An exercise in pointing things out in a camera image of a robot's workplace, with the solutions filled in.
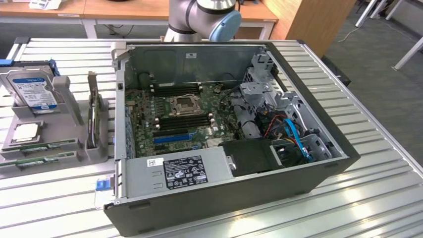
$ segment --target metal workbench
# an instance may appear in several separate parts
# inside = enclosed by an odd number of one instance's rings
[[[138,237],[423,237],[421,167],[308,47],[296,41],[275,41],[275,45],[361,154],[360,160],[308,194]],[[110,40],[100,39],[30,39],[28,44],[13,45],[8,57],[54,59],[61,75],[70,78],[77,100],[88,96],[86,72],[100,74],[98,89],[109,99],[110,144],[114,74],[109,46]],[[0,96],[2,141],[12,99],[4,88]],[[117,237],[102,211],[93,206],[93,183],[113,168],[109,159],[92,166],[1,179],[0,237]]]

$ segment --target red cable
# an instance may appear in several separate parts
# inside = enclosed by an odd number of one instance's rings
[[[268,127],[267,130],[265,130],[264,137],[265,137],[267,134],[269,133],[269,129],[271,129],[271,127],[272,127],[272,124],[273,124],[273,121],[275,121],[276,117],[287,118],[285,115],[281,115],[281,114],[273,116],[273,118],[272,118],[272,120],[271,120],[269,127]]]

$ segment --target blue pcie slot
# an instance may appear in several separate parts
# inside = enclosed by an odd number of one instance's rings
[[[185,135],[173,135],[173,136],[168,136],[168,137],[154,138],[152,140],[152,142],[154,144],[158,144],[158,143],[168,143],[168,142],[190,140],[190,139],[192,139],[192,135],[185,134]]]

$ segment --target paper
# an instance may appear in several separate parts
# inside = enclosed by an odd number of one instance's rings
[[[29,8],[41,10],[58,9],[61,0],[30,0]]]

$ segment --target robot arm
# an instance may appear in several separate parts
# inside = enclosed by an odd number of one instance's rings
[[[232,39],[240,26],[236,0],[169,0],[169,26],[164,41]]]

